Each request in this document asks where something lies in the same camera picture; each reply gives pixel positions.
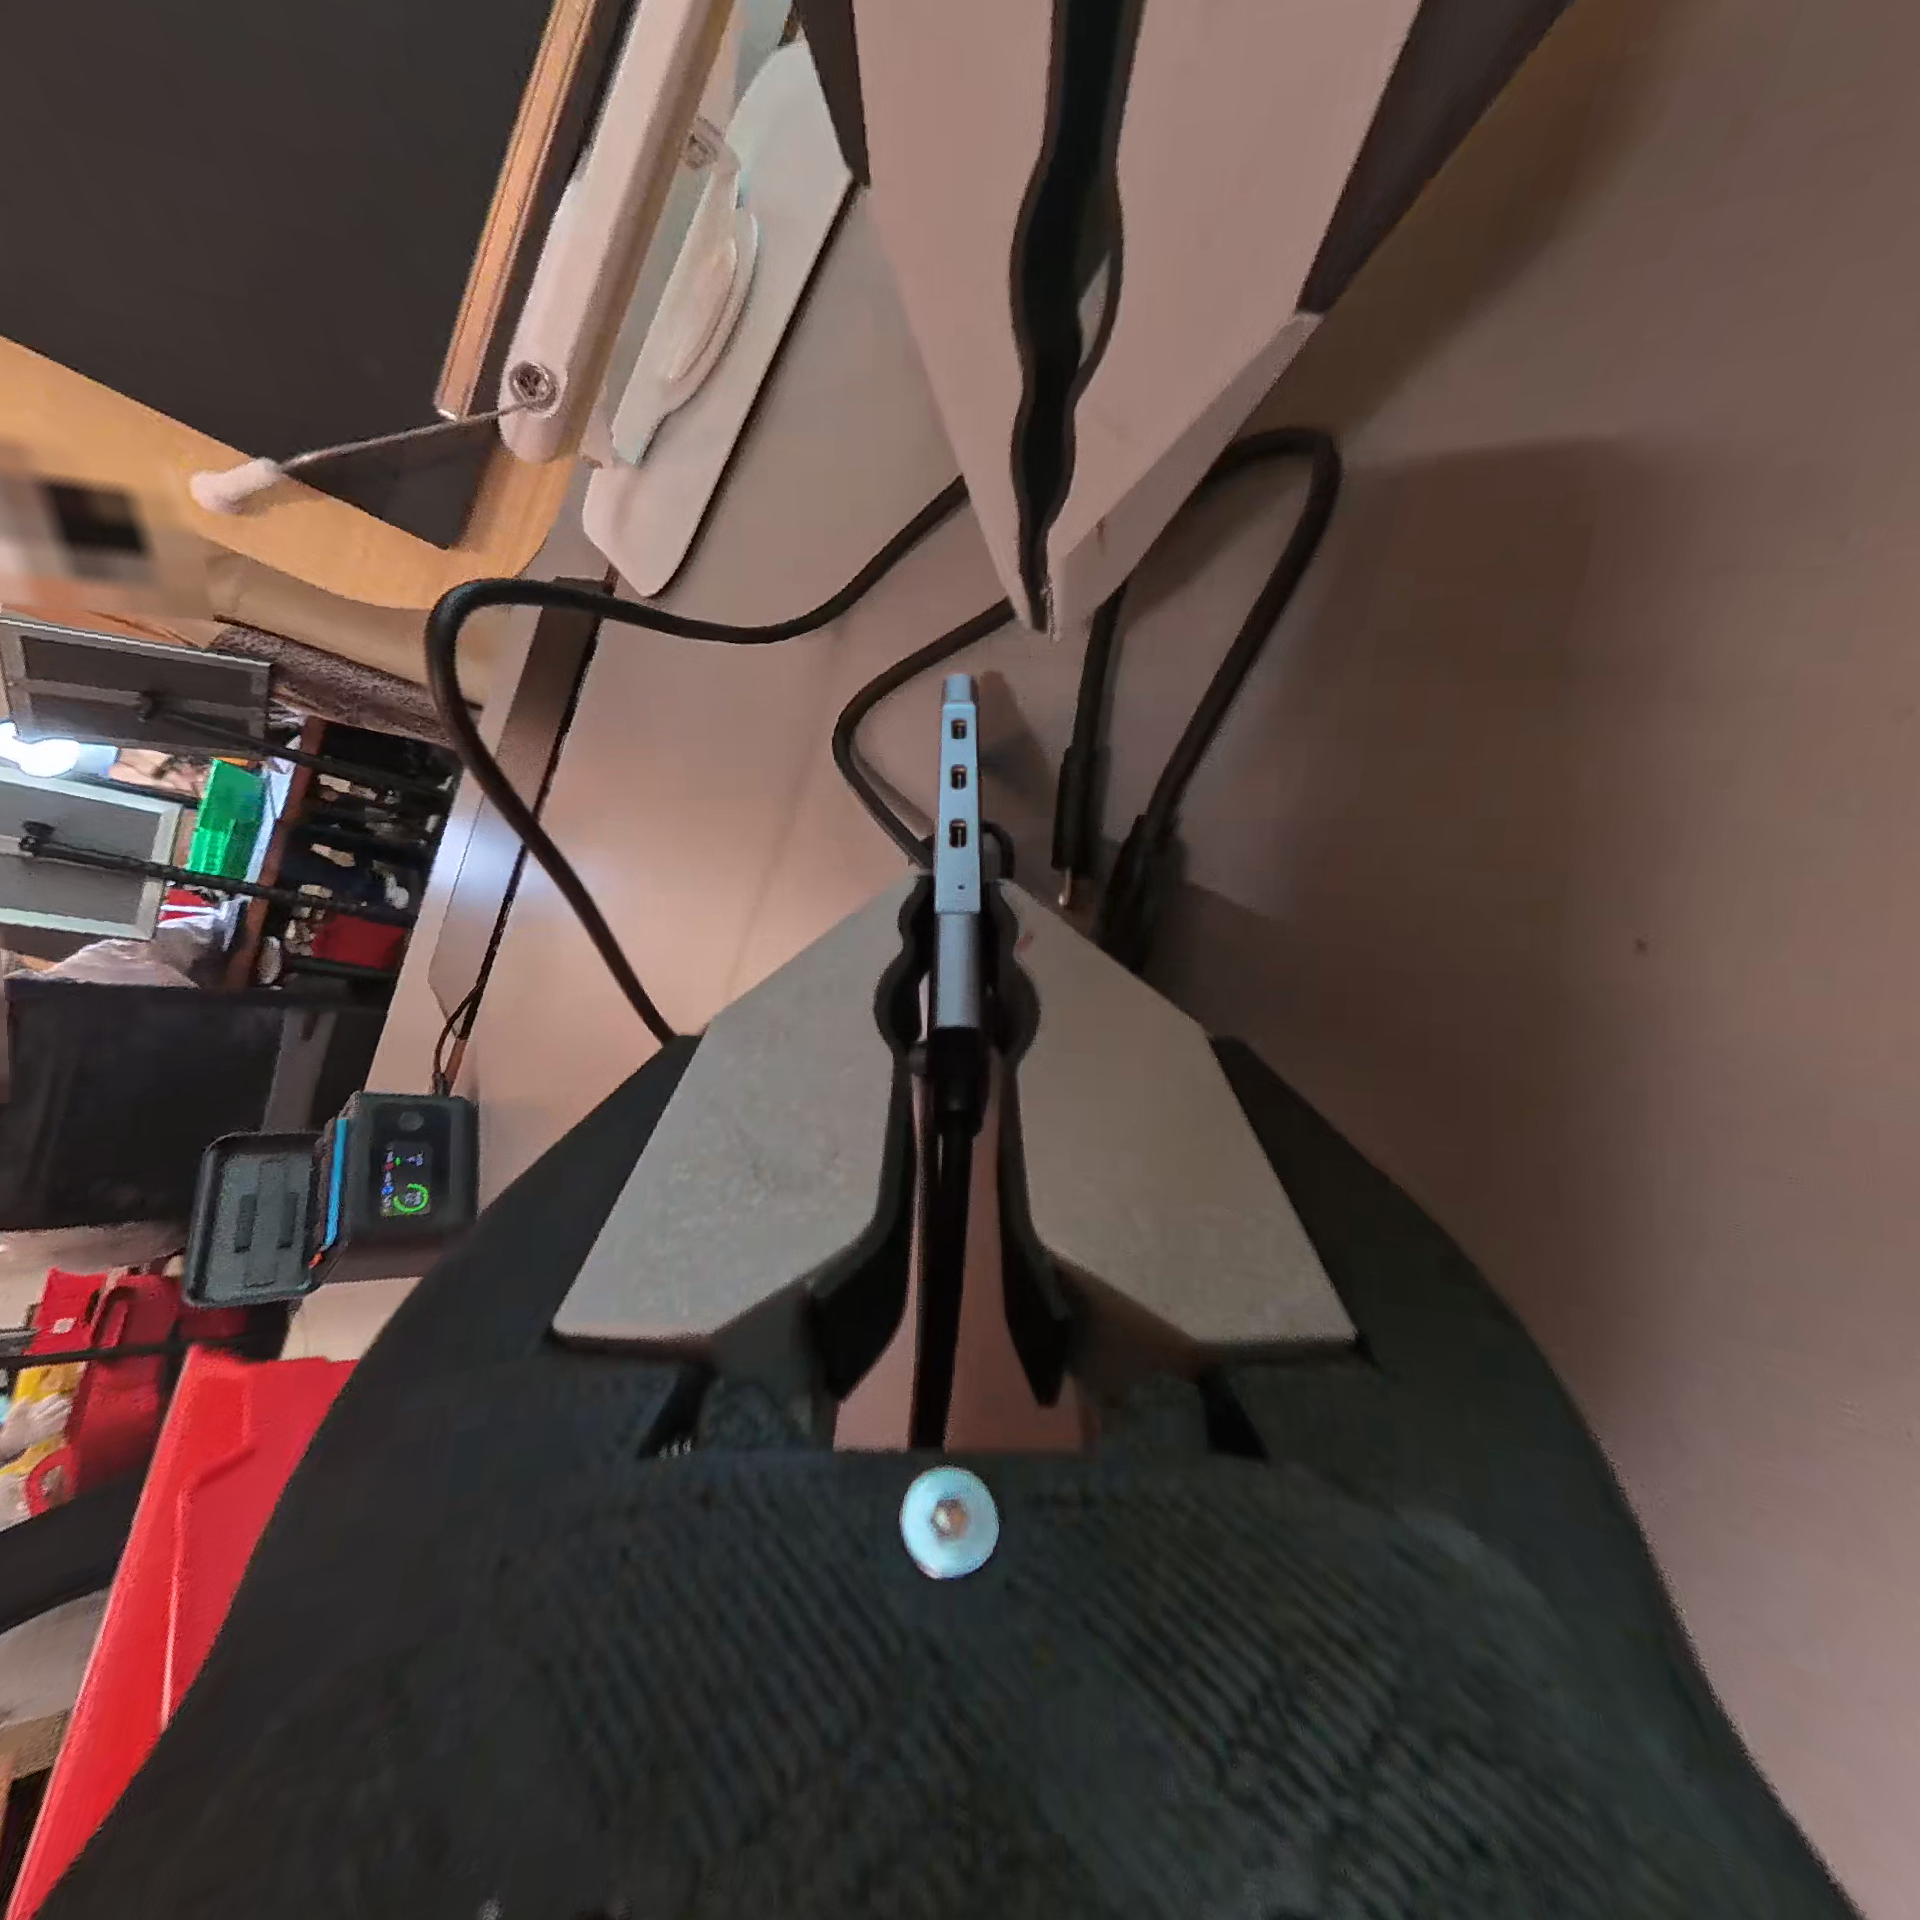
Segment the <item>wood-rimmed black monitor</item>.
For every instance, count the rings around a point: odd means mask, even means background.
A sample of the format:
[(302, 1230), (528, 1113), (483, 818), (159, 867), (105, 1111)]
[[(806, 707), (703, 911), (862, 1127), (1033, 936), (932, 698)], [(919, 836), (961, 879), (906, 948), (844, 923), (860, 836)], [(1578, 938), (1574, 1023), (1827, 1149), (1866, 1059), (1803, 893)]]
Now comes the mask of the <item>wood-rimmed black monitor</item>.
[(5, 2), (3, 484), (354, 605), (515, 574), (498, 402), (630, 5)]

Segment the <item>grey framed monitor on stand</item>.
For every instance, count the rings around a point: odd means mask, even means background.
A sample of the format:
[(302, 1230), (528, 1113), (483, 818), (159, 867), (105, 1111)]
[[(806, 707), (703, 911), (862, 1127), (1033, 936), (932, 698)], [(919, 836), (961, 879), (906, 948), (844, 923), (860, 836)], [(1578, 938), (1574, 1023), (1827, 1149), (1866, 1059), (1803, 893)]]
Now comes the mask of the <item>grey framed monitor on stand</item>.
[(188, 804), (171, 794), (1, 768), (1, 924), (150, 940)]
[(244, 657), (1, 620), (5, 716), (24, 741), (168, 756), (268, 754), (273, 673)]

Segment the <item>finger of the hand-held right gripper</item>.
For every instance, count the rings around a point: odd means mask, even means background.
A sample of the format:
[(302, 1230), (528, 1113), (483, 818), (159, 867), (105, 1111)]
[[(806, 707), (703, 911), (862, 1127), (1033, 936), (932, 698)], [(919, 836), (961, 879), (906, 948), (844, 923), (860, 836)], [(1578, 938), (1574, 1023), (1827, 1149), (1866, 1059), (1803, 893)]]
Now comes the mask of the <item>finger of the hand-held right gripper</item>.
[(856, 2), (869, 200), (997, 584), (1059, 622), (1048, 538), (1073, 469), (1072, 247), (1053, 179), (1070, 5)]
[(1304, 285), (1415, 2), (1145, 5), (1115, 134), (1118, 278), (1070, 410), (1041, 626), (1092, 616), (1298, 355)]

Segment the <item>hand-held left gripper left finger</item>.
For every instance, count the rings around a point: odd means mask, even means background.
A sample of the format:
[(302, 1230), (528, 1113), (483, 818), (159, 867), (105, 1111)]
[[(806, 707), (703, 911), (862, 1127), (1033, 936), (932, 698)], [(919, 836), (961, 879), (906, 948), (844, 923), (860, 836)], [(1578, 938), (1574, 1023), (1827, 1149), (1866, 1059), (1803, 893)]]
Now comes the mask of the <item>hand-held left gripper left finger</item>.
[(903, 879), (721, 1009), (552, 1321), (841, 1405), (900, 1331), (917, 1193), (924, 885)]

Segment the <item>green plastic bin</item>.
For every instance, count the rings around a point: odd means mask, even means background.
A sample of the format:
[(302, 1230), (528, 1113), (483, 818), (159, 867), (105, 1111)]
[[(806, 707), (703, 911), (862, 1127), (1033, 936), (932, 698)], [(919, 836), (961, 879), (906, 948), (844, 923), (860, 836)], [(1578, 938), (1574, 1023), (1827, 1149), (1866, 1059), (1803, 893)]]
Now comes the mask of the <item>green plastic bin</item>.
[(270, 801), (270, 782), (252, 767), (207, 761), (182, 867), (211, 881), (245, 881)]

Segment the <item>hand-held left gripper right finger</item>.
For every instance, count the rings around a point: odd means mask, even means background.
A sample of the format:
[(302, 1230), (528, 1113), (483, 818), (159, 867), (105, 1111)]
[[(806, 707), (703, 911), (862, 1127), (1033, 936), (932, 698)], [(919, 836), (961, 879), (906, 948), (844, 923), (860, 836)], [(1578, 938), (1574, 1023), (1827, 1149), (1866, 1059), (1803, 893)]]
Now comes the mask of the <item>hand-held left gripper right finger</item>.
[(997, 1264), (1035, 1402), (1352, 1350), (1208, 1033), (1015, 883), (991, 926)]

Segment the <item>red plastic bin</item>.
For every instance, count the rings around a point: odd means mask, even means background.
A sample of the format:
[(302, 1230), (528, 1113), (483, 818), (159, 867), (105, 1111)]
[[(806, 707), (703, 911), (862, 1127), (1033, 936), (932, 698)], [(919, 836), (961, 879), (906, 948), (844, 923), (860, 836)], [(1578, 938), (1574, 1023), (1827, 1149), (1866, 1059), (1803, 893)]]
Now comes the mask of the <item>red plastic bin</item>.
[(328, 1356), (188, 1356), (11, 1886), (10, 1918), (35, 1917), (152, 1756), (354, 1369), (352, 1358)]

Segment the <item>grey USB hub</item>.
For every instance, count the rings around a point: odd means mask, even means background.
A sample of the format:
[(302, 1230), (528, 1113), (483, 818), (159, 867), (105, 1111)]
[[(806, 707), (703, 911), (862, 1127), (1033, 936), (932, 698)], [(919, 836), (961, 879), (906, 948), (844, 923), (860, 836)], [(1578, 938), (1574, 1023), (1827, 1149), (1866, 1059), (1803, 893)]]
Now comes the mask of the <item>grey USB hub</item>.
[(941, 686), (937, 794), (932, 832), (929, 1028), (971, 1033), (981, 1024), (983, 835), (979, 812), (978, 693), (971, 676)]

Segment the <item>patterned scarf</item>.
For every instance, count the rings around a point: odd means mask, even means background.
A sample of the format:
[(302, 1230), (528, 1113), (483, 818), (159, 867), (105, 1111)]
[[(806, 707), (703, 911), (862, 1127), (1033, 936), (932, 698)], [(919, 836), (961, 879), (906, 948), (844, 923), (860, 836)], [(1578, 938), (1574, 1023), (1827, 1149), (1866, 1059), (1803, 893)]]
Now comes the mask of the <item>patterned scarf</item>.
[(430, 693), (416, 680), (292, 636), (231, 622), (214, 626), (205, 651), (262, 664), (276, 703), (303, 716), (408, 738), (431, 748), (451, 747), (451, 736)]

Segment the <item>dark battery charging case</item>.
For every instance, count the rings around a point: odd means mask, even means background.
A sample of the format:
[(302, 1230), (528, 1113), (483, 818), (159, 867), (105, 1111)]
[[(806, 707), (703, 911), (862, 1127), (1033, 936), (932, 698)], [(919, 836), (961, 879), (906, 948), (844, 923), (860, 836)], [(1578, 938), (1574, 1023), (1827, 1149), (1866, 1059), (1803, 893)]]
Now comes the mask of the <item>dark battery charging case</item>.
[(316, 1133), (227, 1135), (199, 1165), (182, 1298), (239, 1310), (420, 1278), (470, 1232), (475, 1186), (463, 1097), (358, 1093)]

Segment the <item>red basket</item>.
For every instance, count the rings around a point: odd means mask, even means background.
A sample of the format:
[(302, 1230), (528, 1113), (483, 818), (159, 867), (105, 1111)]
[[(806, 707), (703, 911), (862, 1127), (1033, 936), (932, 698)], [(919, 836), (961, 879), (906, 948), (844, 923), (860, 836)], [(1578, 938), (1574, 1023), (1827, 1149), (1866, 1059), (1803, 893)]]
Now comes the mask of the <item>red basket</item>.
[(3, 1509), (38, 1518), (137, 1474), (185, 1353), (247, 1333), (245, 1308), (198, 1308), (166, 1273), (51, 1267), (3, 1406)]

